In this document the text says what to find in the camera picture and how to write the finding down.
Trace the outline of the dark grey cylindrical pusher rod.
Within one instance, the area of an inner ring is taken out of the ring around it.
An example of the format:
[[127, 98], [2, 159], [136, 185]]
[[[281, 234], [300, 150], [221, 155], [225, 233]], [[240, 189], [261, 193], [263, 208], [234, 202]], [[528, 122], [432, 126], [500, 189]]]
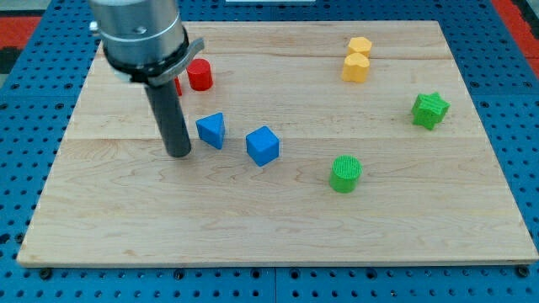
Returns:
[[157, 87], [145, 86], [145, 92], [167, 154], [187, 156], [191, 143], [174, 81]]

